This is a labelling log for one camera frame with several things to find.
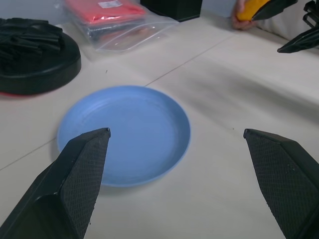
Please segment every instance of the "yellow handle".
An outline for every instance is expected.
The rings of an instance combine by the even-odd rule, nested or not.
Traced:
[[[245,3],[244,11],[237,13],[238,20],[251,21],[255,13],[267,2],[269,0],[248,0]]]

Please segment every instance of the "plastic bag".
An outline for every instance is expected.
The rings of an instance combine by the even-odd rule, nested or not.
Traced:
[[[62,0],[69,18],[99,51],[125,51],[178,24],[132,0]]]

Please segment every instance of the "white table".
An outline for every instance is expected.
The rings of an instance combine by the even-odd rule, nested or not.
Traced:
[[[0,98],[0,223],[58,156],[56,130],[68,108],[101,88],[140,85],[183,106],[190,148],[162,179],[101,188],[86,238],[284,239],[242,135],[281,134],[319,158],[317,52],[280,55],[284,40],[257,29],[236,33],[206,14],[121,55],[96,53],[71,25],[63,28],[81,48],[80,74],[46,95]]]

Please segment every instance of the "red item in bag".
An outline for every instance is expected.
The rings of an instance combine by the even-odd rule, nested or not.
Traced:
[[[141,18],[146,11],[130,0],[65,0],[69,10],[84,23],[109,24]]]

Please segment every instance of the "white label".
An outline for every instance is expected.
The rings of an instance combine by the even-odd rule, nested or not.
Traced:
[[[110,8],[110,7],[122,6],[122,3],[119,0],[115,0],[115,1],[99,2],[99,5],[101,8]]]

